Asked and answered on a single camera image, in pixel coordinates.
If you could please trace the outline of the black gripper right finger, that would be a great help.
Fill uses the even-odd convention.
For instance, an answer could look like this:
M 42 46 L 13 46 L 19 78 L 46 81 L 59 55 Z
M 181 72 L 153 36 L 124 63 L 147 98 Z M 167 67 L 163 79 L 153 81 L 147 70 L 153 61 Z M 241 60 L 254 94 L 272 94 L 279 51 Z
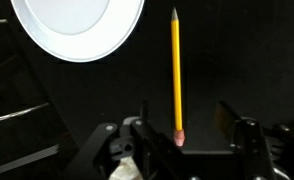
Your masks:
M 216 107 L 215 121 L 233 152 L 240 157 L 245 180 L 277 180 L 270 148 L 258 121 L 241 118 L 224 101 Z

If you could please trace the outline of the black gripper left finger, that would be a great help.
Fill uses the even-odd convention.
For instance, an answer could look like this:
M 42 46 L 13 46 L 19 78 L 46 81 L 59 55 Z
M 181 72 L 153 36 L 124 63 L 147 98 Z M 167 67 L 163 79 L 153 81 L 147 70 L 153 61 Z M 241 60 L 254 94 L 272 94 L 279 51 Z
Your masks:
M 183 155 L 164 134 L 157 133 L 148 121 L 148 102 L 143 101 L 137 120 L 130 124 L 135 142 L 134 162 L 145 180 L 184 178 Z

